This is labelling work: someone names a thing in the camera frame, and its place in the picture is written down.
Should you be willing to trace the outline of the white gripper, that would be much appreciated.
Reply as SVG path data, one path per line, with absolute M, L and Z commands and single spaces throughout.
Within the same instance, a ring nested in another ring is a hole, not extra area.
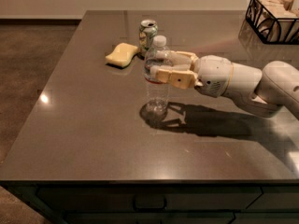
M 195 88 L 199 93 L 217 98 L 228 85 L 233 71 L 232 62 L 226 58 L 207 55 L 195 63 L 194 72 L 177 70 L 173 66 L 191 66 L 198 57 L 187 51 L 161 51 L 157 53 L 156 65 L 150 69 L 150 76 L 164 84 L 180 89 Z

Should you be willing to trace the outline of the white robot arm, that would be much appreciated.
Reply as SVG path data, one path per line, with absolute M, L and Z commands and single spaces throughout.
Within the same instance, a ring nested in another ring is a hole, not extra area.
M 299 70 L 283 61 L 259 69 L 215 55 L 199 58 L 191 52 L 172 51 L 169 65 L 153 65 L 148 74 L 163 84 L 229 98 L 257 116 L 270 118 L 286 107 L 299 119 Z

